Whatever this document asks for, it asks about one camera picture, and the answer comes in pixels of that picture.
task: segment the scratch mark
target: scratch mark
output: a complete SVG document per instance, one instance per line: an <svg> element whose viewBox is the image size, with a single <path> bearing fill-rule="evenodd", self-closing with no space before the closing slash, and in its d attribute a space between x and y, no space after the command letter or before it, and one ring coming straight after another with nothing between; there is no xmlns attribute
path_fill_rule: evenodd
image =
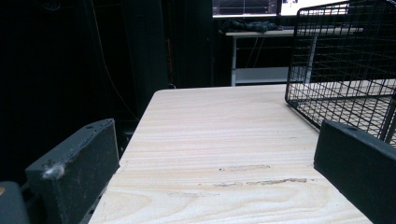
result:
<svg viewBox="0 0 396 224"><path fill-rule="evenodd" d="M259 182L247 182L247 185L274 185L274 184L282 184L286 182L295 182L295 183L306 183L306 179L299 178L289 178L289 179L281 179L281 180L266 180Z"/></svg>
<svg viewBox="0 0 396 224"><path fill-rule="evenodd" d="M234 186L243 186L243 183L240 182L235 182L235 183L231 183L231 184L226 184L226 183L221 183L218 185L214 185L216 188L228 188L228 187L234 187Z"/></svg>
<svg viewBox="0 0 396 224"><path fill-rule="evenodd" d="M205 197L216 197L219 196L219 194L215 193L168 193L169 197L175 198L205 198Z"/></svg>

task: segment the light wood tabletop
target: light wood tabletop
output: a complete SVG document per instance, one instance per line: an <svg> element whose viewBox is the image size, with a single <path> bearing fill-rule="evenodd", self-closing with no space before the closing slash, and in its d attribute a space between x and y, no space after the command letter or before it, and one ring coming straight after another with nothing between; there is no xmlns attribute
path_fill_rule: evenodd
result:
<svg viewBox="0 0 396 224"><path fill-rule="evenodd" d="M285 90L156 92L90 223L370 223L314 169Z"/></svg>

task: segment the black metal cage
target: black metal cage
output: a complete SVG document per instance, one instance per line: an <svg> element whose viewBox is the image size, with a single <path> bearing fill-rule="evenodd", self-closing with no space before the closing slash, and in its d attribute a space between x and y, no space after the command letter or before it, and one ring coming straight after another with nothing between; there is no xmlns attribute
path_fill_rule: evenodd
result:
<svg viewBox="0 0 396 224"><path fill-rule="evenodd" d="M285 98L317 127L339 121L396 146L396 2L301 8Z"/></svg>

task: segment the dark background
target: dark background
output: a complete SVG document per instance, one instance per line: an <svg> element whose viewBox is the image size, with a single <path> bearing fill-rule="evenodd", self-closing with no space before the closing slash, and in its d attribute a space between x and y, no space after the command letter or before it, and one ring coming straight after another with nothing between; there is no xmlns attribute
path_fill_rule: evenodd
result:
<svg viewBox="0 0 396 224"><path fill-rule="evenodd" d="M139 12L125 9L120 0L93 0L93 16L77 2L63 0L51 13L30 0L0 3L0 181L23 184L30 163L99 119L116 120L122 154L155 91L231 83L232 40L219 34L224 20L212 20L211 0L149 0ZM149 19L153 7L160 7L162 20ZM293 23L286 17L268 20ZM131 26L137 22L143 25ZM143 41L142 49L163 46L142 60L135 41ZM249 41L241 43L246 50L238 64L246 63ZM263 54L259 65L288 66L290 44L283 38L268 42L271 57ZM165 67L158 73L146 63Z"/></svg>

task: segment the computer monitor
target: computer monitor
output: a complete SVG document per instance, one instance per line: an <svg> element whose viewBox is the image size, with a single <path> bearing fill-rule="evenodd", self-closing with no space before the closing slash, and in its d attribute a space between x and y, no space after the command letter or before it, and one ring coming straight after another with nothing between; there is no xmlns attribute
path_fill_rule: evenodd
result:
<svg viewBox="0 0 396 224"><path fill-rule="evenodd" d="M280 0L280 1L282 1L282 8L280 10L281 16L296 16L297 11L302 7L313 7L313 6L320 6L320 5L341 2L340 0Z"/></svg>

